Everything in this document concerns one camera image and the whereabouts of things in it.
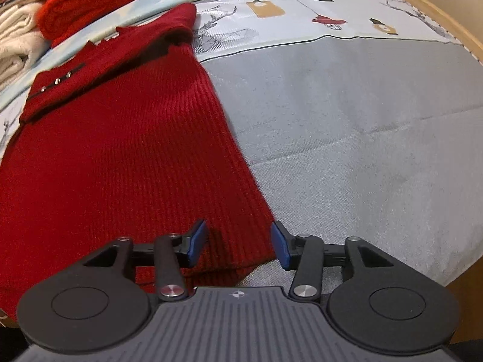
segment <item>folded white towel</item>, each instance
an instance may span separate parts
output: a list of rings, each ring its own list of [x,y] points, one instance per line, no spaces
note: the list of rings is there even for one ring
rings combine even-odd
[[[0,90],[20,77],[49,48],[38,29],[0,41]]]
[[[14,5],[0,15],[0,42],[28,33],[35,27],[35,14],[41,3]]]

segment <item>tan tag print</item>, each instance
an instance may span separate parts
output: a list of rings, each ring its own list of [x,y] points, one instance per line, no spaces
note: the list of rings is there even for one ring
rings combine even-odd
[[[259,19],[263,19],[264,17],[281,16],[285,14],[285,11],[282,8],[277,7],[277,5],[268,0],[255,0],[246,4]]]

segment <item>gray ribbed plate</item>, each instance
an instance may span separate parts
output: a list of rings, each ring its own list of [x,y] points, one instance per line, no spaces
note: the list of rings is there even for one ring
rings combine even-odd
[[[352,345],[319,307],[286,298],[280,287],[200,287],[164,303],[149,324],[117,347],[60,355],[30,347],[18,362],[449,362],[445,351],[412,357],[376,355]]]

